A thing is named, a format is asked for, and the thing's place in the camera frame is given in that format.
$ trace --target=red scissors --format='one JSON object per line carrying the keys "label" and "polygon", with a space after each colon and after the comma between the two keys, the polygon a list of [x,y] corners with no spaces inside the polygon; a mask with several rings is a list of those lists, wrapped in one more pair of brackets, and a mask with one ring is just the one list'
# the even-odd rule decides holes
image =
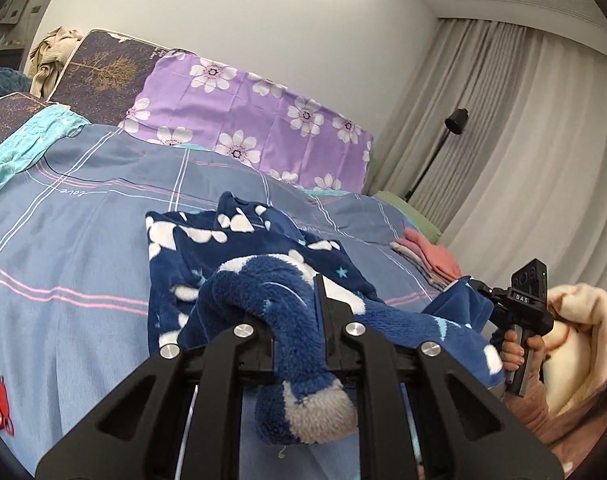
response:
{"label": "red scissors", "polygon": [[10,404],[8,403],[8,392],[4,377],[0,376],[0,431],[4,429],[10,436],[15,434],[15,428],[10,420]]}

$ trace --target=hand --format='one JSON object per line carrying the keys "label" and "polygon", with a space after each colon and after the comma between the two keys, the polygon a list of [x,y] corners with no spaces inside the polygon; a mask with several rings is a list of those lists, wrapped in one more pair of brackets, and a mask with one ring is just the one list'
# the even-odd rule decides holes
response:
{"label": "hand", "polygon": [[[543,356],[545,354],[545,344],[540,335],[528,338],[526,344],[528,345],[528,348],[534,350],[529,379],[533,376],[539,376],[539,370],[541,369],[541,363],[543,362]],[[523,348],[521,348],[521,345],[517,342],[517,332],[514,330],[508,330],[506,332],[504,342],[501,345],[501,360],[503,361],[504,368],[508,372],[517,371],[517,368],[525,362]]]}

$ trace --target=device handle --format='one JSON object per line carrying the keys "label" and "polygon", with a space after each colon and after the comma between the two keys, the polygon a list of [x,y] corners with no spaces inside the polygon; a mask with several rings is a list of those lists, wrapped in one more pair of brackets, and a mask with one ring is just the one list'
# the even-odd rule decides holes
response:
{"label": "device handle", "polygon": [[509,394],[525,397],[525,387],[530,377],[530,368],[535,354],[532,348],[528,347],[527,341],[537,334],[534,330],[520,325],[513,325],[511,328],[517,333],[517,342],[523,348],[525,362],[516,371],[507,374],[506,391]]}

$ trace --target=silver screw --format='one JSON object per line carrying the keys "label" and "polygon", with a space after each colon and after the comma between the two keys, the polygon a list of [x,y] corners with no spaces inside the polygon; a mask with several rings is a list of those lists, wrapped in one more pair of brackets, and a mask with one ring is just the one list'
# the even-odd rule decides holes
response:
{"label": "silver screw", "polygon": [[365,326],[357,322],[348,323],[346,325],[346,332],[353,336],[360,336],[365,333]]}
{"label": "silver screw", "polygon": [[234,335],[237,337],[250,337],[255,333],[255,329],[251,325],[242,323],[234,328]]}
{"label": "silver screw", "polygon": [[441,353],[441,347],[434,341],[426,341],[421,345],[421,351],[428,357],[435,357]]}
{"label": "silver screw", "polygon": [[159,353],[164,359],[174,359],[180,354],[180,348],[178,345],[175,345],[175,343],[168,343],[167,345],[162,346]]}

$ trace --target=floor lamp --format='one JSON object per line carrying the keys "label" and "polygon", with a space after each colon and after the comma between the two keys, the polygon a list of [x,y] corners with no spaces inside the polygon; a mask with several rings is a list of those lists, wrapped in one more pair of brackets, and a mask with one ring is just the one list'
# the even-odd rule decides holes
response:
{"label": "floor lamp", "polygon": [[435,153],[433,153],[432,158],[430,158],[430,161],[427,164],[426,168],[423,170],[423,173],[421,173],[421,176],[419,177],[419,179],[417,180],[415,185],[412,187],[412,189],[410,191],[408,191],[406,193],[406,196],[403,198],[406,202],[408,202],[408,200],[410,200],[413,193],[417,190],[417,188],[419,187],[419,184],[421,184],[421,181],[426,176],[426,173],[430,169],[430,166],[432,166],[432,163],[437,158],[437,155],[439,155],[441,148],[443,148],[443,145],[445,144],[445,140],[448,138],[448,133],[452,132],[455,135],[461,135],[463,133],[463,128],[467,122],[468,122],[468,110],[466,110],[466,108],[457,108],[452,114],[450,114],[450,117],[448,117],[444,121],[444,124],[446,127],[445,134],[443,135],[442,139],[439,141],[439,145],[437,146]]}

